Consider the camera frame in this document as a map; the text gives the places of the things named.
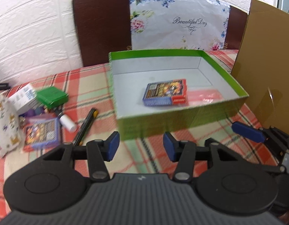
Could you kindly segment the black yellow pen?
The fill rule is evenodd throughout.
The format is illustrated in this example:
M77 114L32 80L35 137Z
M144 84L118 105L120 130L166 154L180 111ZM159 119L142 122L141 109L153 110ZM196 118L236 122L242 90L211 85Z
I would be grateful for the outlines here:
M74 146L80 146L82 145L83 139L85 138L88 129L91 127L93 121L96 119L98 115L98 110L95 108L91 108L89 111L87 117L83 121L81 127L79 128L79 131L77 132L76 136L73 139L73 145Z

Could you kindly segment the white cylinder marker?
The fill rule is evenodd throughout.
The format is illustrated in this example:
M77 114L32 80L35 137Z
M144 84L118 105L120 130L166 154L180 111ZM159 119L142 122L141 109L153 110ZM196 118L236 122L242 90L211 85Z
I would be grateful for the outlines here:
M73 133L77 129L77 125L60 109L55 108L54 113L56 114L57 118L59 119L60 124L69 132Z

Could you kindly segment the pink plastic zip bags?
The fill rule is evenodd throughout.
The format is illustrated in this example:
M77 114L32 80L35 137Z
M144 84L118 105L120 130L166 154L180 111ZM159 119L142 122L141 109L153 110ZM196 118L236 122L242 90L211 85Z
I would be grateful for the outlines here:
M198 89L187 92L187 103L189 105L211 104L223 99L222 94L216 89Z

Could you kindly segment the red blue card box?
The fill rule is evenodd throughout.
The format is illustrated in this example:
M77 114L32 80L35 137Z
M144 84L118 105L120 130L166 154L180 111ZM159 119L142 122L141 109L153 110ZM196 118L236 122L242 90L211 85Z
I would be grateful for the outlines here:
M149 83L142 100L148 107L186 104L186 79Z

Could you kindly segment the green cardboard box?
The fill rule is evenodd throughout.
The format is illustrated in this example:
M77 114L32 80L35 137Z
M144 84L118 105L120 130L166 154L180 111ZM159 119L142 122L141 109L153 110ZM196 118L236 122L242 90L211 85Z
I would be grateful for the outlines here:
M237 114L248 93L201 50L154 49L109 54L122 140L205 125Z

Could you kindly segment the white medicine box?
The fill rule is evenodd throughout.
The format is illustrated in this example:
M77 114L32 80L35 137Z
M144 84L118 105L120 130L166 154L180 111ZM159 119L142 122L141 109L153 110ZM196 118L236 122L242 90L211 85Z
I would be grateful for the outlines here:
M36 98L36 90L29 83L11 95L9 101L13 104L18 115L22 115L30 109L39 106L39 101Z

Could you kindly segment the white patterned drawstring pouch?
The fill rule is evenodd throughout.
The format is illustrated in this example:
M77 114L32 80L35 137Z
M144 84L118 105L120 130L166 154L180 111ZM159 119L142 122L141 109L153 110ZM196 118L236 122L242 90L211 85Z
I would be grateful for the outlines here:
M0 157L16 149L22 142L19 116L11 101L0 94Z

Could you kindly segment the plaid tablecloth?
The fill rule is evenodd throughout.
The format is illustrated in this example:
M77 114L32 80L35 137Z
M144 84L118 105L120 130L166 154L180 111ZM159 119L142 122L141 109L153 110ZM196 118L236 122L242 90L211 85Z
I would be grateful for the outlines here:
M81 125L91 108L96 108L98 117L91 126L87 141L104 139L117 129L115 111L110 92L110 71L108 65L88 68L73 67L71 71L53 74L32 82L36 89L54 86L69 95L69 101L63 111L76 124ZM196 128L174 132L177 139L186 139L203 145L208 138L214 138L242 155L253 163L276 165L276 159L263 144L247 140L232 131L231 124L241 121L253 127L260 123L253 112L244 105L233 117L216 121ZM5 180L21 167L44 154L43 150L25 152L21 147L0 157L0 221L10 212L3 195ZM162 136L121 142L113 161L107 163L110 174L113 173L167 173L175 170L163 148Z

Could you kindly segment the brown cardboard sheet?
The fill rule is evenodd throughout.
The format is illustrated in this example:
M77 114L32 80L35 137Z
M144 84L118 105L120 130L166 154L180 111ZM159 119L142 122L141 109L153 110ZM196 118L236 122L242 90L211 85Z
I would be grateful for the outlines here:
M232 76L262 126L289 134L289 14L251 0Z

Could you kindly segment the green small box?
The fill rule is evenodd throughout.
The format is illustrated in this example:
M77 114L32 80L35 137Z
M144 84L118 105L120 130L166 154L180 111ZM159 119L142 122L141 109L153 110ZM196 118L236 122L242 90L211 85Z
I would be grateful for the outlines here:
M56 108L68 102L69 95L64 91L51 86L36 91L36 99L48 109Z

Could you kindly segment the floral white bag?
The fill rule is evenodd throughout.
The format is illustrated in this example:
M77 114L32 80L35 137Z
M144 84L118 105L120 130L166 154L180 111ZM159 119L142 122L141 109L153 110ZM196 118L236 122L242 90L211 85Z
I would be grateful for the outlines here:
M222 50L230 5L221 0L129 0L133 50Z

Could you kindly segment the dark brown headboard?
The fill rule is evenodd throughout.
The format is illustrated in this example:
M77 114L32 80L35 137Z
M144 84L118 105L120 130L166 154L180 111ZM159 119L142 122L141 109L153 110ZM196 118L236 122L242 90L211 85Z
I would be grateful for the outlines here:
M85 66L105 63L110 52L133 50L129 0L73 0L73 10ZM222 50L239 48L246 20L245 12L230 5L227 35Z

